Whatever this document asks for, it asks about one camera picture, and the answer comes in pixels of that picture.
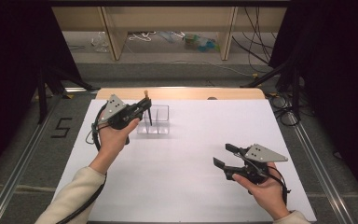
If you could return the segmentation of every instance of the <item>transparent box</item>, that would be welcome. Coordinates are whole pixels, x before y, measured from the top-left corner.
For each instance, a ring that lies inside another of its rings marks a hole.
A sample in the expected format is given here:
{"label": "transparent box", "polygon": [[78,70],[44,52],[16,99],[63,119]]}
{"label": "transparent box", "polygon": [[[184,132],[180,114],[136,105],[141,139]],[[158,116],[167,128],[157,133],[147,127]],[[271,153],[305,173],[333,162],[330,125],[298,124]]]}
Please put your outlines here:
{"label": "transparent box", "polygon": [[168,105],[152,105],[149,113],[144,112],[142,121],[138,124],[137,133],[168,134],[170,133],[170,107]]}

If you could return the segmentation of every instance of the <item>gray floor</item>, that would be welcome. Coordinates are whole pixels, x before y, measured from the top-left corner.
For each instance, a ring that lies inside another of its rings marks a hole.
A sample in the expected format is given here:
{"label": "gray floor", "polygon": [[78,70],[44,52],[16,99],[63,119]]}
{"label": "gray floor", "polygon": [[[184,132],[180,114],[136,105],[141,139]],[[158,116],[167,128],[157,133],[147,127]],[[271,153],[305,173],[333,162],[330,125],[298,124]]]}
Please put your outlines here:
{"label": "gray floor", "polygon": [[[212,33],[199,35],[215,38]],[[169,43],[160,35],[150,35],[151,41],[129,40],[120,60],[114,62],[109,52],[94,51],[90,42],[92,38],[97,37],[97,33],[65,33],[83,79],[98,87],[239,87],[251,82],[253,74],[262,76],[263,73],[255,69],[264,72],[270,70],[253,56],[249,60],[248,54],[235,42],[232,42],[228,60],[221,61],[220,54],[215,49],[200,52],[187,47],[176,35],[172,35],[173,43]],[[235,34],[235,38],[249,48],[250,42],[241,33]],[[273,35],[263,34],[263,42],[273,46]],[[252,51],[265,59],[261,48],[253,45]],[[277,77],[274,77],[259,88],[264,93],[275,92],[276,80]],[[63,83],[68,88],[77,87],[70,82]],[[50,108],[53,113],[46,124],[43,136],[37,143],[33,157],[27,163],[19,185],[0,218],[0,223],[33,223],[46,208],[60,181],[77,131],[93,98],[95,92],[80,91],[69,92],[68,97],[54,96],[48,99],[50,106],[57,104]],[[282,98],[274,101],[276,104],[281,102]],[[302,104],[306,103],[306,97],[303,96]],[[311,114],[311,107],[303,107],[301,112],[301,127],[304,128],[339,197],[348,208],[351,223],[358,223],[358,183],[345,161],[333,156],[334,146],[318,118]],[[29,104],[29,111],[23,118],[18,134],[0,158],[0,191],[10,178],[21,153],[27,148],[37,127],[37,120],[38,104],[37,100],[33,100]],[[60,121],[62,127],[69,128],[66,136],[65,130],[56,129]],[[330,203],[321,179],[312,167],[296,127],[285,126],[278,119],[277,122],[318,223],[343,223],[337,217],[335,207]]]}

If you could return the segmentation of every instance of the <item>metal rail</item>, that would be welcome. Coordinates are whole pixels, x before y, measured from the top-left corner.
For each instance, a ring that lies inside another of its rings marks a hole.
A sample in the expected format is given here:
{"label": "metal rail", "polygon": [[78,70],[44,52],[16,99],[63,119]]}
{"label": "metal rail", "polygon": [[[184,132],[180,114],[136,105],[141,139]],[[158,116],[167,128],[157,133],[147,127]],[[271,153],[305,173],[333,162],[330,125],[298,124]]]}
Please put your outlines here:
{"label": "metal rail", "polygon": [[[296,118],[291,114],[290,119],[295,121]],[[336,186],[330,178],[330,175],[327,173],[322,161],[320,160],[318,153],[315,150],[312,142],[310,141],[304,126],[299,122],[294,126],[298,139],[301,142],[304,151],[307,154],[307,157],[312,165],[313,170],[315,171],[316,176],[321,182],[321,186],[324,189],[324,193],[327,196],[328,201],[330,202],[334,212],[336,213],[339,223],[342,224],[351,224],[354,223],[351,218],[351,214],[348,211],[347,205],[340,196]]]}
{"label": "metal rail", "polygon": [[33,157],[34,152],[37,149],[37,146],[40,142],[41,136],[48,124],[49,118],[51,117],[51,114],[53,113],[60,99],[61,99],[60,96],[53,97],[48,114],[46,115],[42,123],[37,125],[33,133],[33,136],[28,142],[28,145],[26,146],[25,150],[22,152],[21,157],[19,158],[13,172],[11,173],[9,179],[7,180],[6,184],[2,188],[2,191],[0,192],[0,219],[4,214],[16,187],[20,182],[21,177],[24,171],[26,170],[29,161]]}

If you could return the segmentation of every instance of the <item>white tabletop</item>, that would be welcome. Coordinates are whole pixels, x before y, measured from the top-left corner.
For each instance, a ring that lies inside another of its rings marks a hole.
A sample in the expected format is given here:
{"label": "white tabletop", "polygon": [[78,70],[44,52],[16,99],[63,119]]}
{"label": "white tabletop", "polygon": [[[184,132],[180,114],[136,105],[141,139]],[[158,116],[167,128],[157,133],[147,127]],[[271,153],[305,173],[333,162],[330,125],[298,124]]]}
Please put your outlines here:
{"label": "white tabletop", "polygon": [[[91,101],[56,193],[95,157],[97,149],[86,138],[105,102]],[[225,143],[259,144],[289,158],[276,162],[291,190],[288,208],[316,221],[267,100],[155,100],[153,105],[170,107],[170,132],[131,133],[130,144],[108,172],[90,221],[270,222],[253,196],[213,165],[216,157],[226,165],[243,166]]]}

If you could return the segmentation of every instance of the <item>human hand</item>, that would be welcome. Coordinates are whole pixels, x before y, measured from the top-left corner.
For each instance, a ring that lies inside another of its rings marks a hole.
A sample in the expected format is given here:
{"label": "human hand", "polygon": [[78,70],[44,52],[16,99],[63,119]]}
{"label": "human hand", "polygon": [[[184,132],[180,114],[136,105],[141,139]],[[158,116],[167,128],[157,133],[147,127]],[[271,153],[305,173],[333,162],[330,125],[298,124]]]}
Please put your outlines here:
{"label": "human hand", "polygon": [[133,119],[127,127],[121,130],[106,126],[107,124],[99,125],[101,148],[89,167],[103,175],[106,174],[118,153],[125,146],[127,137],[136,128],[139,121],[139,119]]}
{"label": "human hand", "polygon": [[[275,163],[273,162],[268,162],[267,165],[276,169]],[[269,168],[269,173],[281,179],[281,176],[276,170]],[[282,198],[282,185],[276,180],[268,178],[266,182],[256,185],[241,175],[234,174],[232,178],[244,188],[248,189],[255,197],[257,203],[264,208],[274,220],[286,217],[290,214]]]}

